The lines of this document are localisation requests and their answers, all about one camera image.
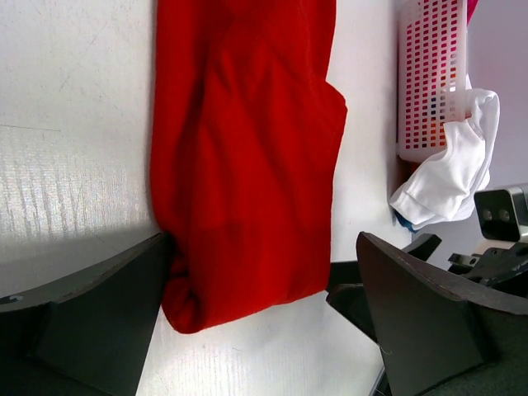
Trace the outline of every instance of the red towel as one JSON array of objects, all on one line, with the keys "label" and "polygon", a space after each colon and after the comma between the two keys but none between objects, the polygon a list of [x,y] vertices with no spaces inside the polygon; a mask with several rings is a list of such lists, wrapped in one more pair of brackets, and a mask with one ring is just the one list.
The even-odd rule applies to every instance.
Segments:
[{"label": "red towel", "polygon": [[332,0],[159,0],[153,207],[177,241],[163,308],[197,332],[323,290],[347,109]]}]

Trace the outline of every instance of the white fabric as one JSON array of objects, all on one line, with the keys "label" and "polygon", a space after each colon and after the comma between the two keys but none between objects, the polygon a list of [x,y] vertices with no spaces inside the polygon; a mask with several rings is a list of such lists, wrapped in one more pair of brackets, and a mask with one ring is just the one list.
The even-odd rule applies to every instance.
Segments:
[{"label": "white fabric", "polygon": [[466,92],[463,122],[444,125],[447,149],[431,156],[390,199],[414,229],[463,220],[474,210],[474,193],[489,183],[500,106],[495,92]]}]

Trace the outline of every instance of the white table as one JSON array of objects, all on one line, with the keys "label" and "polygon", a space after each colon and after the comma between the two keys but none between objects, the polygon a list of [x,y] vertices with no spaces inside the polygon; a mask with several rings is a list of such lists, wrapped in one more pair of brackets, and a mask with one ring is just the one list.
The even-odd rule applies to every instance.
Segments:
[{"label": "white table", "polygon": [[[394,184],[396,26],[390,0],[339,0],[329,81],[348,119],[335,176],[332,259],[361,230],[403,246]],[[152,0],[0,2],[0,297],[155,233],[146,174]],[[378,347],[324,294],[182,336],[161,313],[138,395],[359,395]]]}]

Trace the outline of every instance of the laundry basket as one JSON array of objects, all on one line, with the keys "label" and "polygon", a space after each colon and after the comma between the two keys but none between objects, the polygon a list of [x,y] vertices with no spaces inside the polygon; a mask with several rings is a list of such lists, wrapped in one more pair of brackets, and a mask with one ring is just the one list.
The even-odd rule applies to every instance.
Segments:
[{"label": "laundry basket", "polygon": [[399,14],[398,155],[421,163],[465,118],[467,0],[407,0]]}]

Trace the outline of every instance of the white plastic basket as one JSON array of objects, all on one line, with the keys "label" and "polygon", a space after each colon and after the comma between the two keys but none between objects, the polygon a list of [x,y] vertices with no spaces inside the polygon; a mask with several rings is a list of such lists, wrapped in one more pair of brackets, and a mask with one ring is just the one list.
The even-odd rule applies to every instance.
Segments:
[{"label": "white plastic basket", "polygon": [[421,163],[465,118],[467,0],[408,0],[399,18],[398,154]]}]

